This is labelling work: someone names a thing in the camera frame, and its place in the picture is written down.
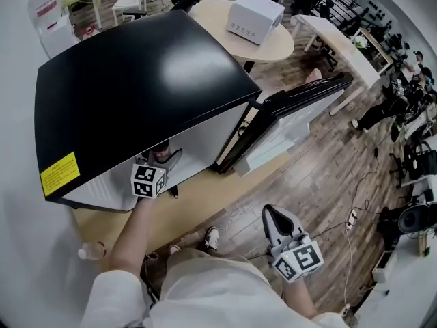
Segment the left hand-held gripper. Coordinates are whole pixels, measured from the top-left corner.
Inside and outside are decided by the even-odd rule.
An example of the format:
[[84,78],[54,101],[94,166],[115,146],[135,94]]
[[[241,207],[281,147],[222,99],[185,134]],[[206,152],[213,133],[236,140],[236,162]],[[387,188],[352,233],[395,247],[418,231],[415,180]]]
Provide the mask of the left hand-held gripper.
[[153,162],[150,152],[142,152],[136,156],[136,164],[132,166],[131,188],[132,194],[137,197],[155,199],[167,184],[167,175],[182,158],[183,149],[173,152],[159,167],[149,166]]

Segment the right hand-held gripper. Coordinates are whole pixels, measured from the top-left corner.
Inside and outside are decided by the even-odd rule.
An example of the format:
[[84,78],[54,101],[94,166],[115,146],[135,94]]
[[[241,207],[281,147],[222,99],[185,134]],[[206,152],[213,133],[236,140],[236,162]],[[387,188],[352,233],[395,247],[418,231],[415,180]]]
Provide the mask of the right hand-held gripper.
[[317,242],[303,232],[295,214],[266,204],[262,221],[266,238],[271,244],[278,244],[269,249],[270,265],[287,283],[312,274],[324,264]]

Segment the dark cola bottle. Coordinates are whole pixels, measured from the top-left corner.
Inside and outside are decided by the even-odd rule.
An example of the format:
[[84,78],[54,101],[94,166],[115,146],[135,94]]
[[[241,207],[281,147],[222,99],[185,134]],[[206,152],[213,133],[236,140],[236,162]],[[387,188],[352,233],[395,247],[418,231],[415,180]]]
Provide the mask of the dark cola bottle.
[[153,165],[165,164],[171,157],[169,141],[166,140],[150,149],[151,163]]

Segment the black mini fridge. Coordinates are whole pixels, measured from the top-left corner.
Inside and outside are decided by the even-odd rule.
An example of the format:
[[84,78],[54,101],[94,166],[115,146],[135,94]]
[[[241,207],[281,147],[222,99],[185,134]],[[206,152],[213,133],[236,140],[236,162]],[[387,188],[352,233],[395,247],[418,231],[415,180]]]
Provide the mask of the black mini fridge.
[[71,152],[80,172],[44,199],[131,210],[142,198],[131,188],[136,156],[166,140],[183,155],[163,192],[209,168],[244,176],[306,135],[353,79],[340,72],[261,98],[249,73],[186,12],[110,29],[38,70],[39,173]]

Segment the person's right forearm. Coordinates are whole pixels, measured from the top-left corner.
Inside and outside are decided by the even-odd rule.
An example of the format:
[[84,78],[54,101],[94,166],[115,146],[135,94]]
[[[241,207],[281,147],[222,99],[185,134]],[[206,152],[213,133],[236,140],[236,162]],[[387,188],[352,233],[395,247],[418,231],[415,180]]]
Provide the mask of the person's right forearm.
[[283,299],[290,309],[309,320],[318,315],[303,278],[291,283],[283,280]]

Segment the person's left forearm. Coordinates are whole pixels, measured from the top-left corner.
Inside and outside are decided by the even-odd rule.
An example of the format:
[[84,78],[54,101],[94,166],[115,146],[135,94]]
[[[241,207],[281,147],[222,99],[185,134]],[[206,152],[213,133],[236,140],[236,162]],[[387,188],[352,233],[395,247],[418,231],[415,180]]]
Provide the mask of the person's left forearm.
[[140,278],[155,200],[142,199],[133,208],[109,255],[109,269],[121,270]]

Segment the light wooden platform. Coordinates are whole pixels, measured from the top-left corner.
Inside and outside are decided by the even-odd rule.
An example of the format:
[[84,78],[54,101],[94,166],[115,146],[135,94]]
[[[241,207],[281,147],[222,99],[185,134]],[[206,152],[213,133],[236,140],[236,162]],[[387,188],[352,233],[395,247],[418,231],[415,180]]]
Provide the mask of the light wooden platform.
[[[155,251],[192,232],[197,226],[244,199],[285,166],[290,154],[284,152],[244,177],[236,172],[218,175],[205,170],[178,186],[178,198],[161,194],[153,204],[148,251]],[[111,249],[129,213],[115,213],[85,208],[73,209],[79,234],[84,242],[103,242]]]

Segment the person's right shoe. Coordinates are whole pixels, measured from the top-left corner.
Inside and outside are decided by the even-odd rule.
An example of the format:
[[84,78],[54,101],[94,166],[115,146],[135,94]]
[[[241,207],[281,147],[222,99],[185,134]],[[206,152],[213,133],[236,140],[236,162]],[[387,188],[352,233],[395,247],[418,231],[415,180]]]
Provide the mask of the person's right shoe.
[[204,236],[203,248],[205,251],[214,250],[217,251],[219,243],[219,230],[217,227],[209,227]]

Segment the person's white t-shirt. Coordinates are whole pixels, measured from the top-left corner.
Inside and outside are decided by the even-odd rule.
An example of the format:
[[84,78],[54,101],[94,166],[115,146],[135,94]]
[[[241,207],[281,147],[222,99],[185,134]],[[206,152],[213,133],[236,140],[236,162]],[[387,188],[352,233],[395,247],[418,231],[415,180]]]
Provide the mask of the person's white t-shirt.
[[306,318],[251,263],[204,256],[172,266],[147,308],[141,280],[122,270],[94,280],[80,328],[348,328],[337,313]]

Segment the yellow warning sticker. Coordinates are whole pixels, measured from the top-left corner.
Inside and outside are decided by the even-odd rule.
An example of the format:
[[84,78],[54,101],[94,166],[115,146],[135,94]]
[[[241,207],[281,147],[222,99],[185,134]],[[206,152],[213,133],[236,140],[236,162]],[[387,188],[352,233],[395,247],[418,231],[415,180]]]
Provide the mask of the yellow warning sticker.
[[40,173],[44,196],[48,197],[51,193],[79,176],[80,172],[75,153],[71,152]]

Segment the white plastic box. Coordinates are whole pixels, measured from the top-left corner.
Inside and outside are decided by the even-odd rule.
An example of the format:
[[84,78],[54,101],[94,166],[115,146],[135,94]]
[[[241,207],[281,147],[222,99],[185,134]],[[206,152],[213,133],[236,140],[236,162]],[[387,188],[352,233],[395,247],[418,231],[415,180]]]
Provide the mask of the white plastic box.
[[391,276],[396,262],[397,254],[394,250],[384,251],[371,272],[373,280],[378,283],[385,283]]

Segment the black round fan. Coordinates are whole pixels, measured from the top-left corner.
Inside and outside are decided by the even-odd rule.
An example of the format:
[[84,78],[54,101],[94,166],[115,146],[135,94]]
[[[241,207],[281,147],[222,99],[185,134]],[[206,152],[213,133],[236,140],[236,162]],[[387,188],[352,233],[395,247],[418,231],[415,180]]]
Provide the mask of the black round fan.
[[417,204],[404,210],[398,219],[401,233],[420,232],[437,226],[437,203]]

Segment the round light wooden table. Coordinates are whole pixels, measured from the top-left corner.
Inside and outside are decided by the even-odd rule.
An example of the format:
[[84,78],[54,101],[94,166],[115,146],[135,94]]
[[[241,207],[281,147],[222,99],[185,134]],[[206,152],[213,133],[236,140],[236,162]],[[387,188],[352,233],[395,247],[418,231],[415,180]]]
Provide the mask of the round light wooden table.
[[244,61],[250,72],[255,63],[276,63],[287,59],[294,51],[294,40],[289,31],[279,25],[261,45],[226,30],[231,1],[203,0],[188,13],[237,60]]

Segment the white water dispenser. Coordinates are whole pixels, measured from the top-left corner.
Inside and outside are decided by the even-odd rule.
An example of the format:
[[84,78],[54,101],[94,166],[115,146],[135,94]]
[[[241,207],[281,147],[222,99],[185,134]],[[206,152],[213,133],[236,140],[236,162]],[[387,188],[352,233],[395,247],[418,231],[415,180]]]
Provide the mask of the white water dispenser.
[[78,44],[69,16],[61,16],[49,28],[38,28],[40,41],[49,59]]

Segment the white wooden chair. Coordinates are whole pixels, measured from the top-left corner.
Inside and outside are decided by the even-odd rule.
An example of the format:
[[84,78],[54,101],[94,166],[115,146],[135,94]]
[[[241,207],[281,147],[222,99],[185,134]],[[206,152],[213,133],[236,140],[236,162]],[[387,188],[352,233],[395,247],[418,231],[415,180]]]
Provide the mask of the white wooden chair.
[[131,20],[139,19],[147,15],[146,0],[117,0],[112,7],[115,26],[118,26],[117,14],[131,16]]

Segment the white microwave oven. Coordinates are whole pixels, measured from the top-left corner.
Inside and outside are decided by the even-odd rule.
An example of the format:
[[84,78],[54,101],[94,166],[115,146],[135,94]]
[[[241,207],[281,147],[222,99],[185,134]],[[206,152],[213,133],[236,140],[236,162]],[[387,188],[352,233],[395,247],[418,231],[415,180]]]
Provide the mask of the white microwave oven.
[[236,0],[229,9],[226,30],[261,45],[279,25],[284,11],[272,0]]

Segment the long white desk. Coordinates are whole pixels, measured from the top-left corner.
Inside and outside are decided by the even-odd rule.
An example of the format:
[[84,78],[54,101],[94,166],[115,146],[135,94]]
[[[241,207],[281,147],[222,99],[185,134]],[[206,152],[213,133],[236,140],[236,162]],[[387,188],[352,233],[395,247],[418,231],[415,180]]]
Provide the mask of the long white desk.
[[302,28],[311,31],[311,37],[304,48],[304,52],[307,53],[316,38],[319,37],[347,64],[348,68],[353,71],[360,81],[360,87],[337,105],[330,112],[331,116],[352,102],[360,92],[371,89],[380,79],[380,75],[365,56],[327,19],[298,14],[291,17],[290,23],[293,27],[291,35],[294,40],[299,36]]

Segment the clear water dispenser jug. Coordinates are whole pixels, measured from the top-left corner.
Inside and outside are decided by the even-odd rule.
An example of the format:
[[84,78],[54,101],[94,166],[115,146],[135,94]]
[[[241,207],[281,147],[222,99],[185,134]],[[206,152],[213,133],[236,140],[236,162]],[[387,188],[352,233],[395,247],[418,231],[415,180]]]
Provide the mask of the clear water dispenser jug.
[[62,0],[28,0],[28,13],[37,31],[51,28],[61,18]]

